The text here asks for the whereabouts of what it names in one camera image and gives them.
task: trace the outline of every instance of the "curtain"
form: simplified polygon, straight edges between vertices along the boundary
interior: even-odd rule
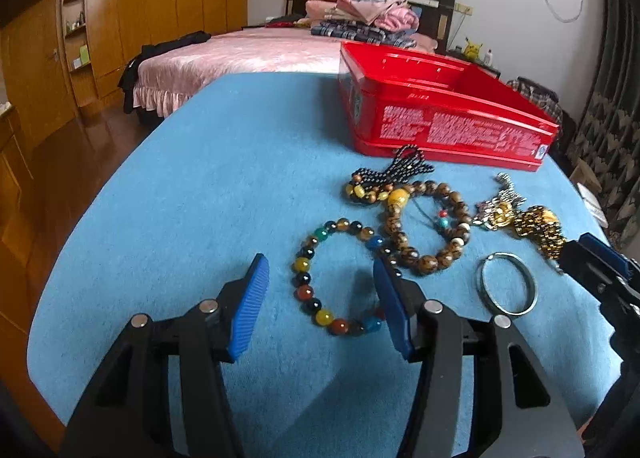
[[[624,248],[638,232],[640,203],[640,27],[627,0],[605,0],[599,68],[576,136],[567,151],[584,160],[602,191],[609,239]]]

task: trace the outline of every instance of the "blue table surface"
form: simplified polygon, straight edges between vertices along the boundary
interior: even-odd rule
[[[224,365],[228,398],[249,457],[395,456],[415,393],[419,364],[394,350],[388,330],[334,338],[300,311],[290,264],[301,241],[327,220],[345,216],[378,228],[381,207],[363,208],[342,194],[359,167],[388,160],[351,148],[331,76],[240,74],[209,85],[164,121],[100,191],[65,244],[31,327],[28,368],[63,423],[132,314],[178,316],[242,276],[256,252],[271,282],[252,342]],[[435,163],[430,175],[459,190],[470,205],[494,196],[493,167]],[[602,232],[549,158],[536,173],[509,171],[528,205],[553,209],[568,238]],[[436,204],[421,198],[435,214]],[[422,253],[442,239],[411,204],[405,230]],[[445,272],[418,278],[424,293],[461,316],[487,320],[475,282],[479,260],[518,254],[540,286],[532,313],[516,326],[556,381],[576,424],[584,422],[619,374],[609,348],[611,326],[596,301],[558,276],[527,240],[472,231],[463,257]],[[492,290],[516,308],[522,278],[507,263],[490,269]],[[336,234],[312,261],[316,295],[337,316],[375,305],[372,257]],[[456,451],[468,443],[472,388],[465,358]],[[175,362],[170,373],[177,398]],[[180,410],[175,442],[184,451]]]

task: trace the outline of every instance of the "pikachu toy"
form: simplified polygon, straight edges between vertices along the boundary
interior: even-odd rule
[[[469,41],[468,37],[465,37],[465,39],[466,39],[466,47],[462,52],[463,55],[470,61],[478,60],[478,55],[480,54],[482,43],[481,44],[472,43],[471,41]]]

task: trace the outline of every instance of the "metal pin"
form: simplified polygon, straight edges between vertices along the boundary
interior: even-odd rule
[[[511,326],[511,319],[509,319],[505,315],[500,314],[494,317],[494,323],[500,328],[508,328],[509,326]]]
[[[205,299],[198,308],[202,313],[214,313],[218,309],[218,302],[215,299]]]
[[[429,299],[425,301],[422,307],[429,313],[442,312],[442,303],[440,301],[436,301],[435,299]]]
[[[134,328],[142,328],[149,321],[149,317],[143,313],[137,313],[131,318],[131,326]]]

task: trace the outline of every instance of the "red plastic bin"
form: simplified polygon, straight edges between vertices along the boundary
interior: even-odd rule
[[[390,46],[344,42],[340,94],[356,150],[536,171],[558,125],[473,63]]]

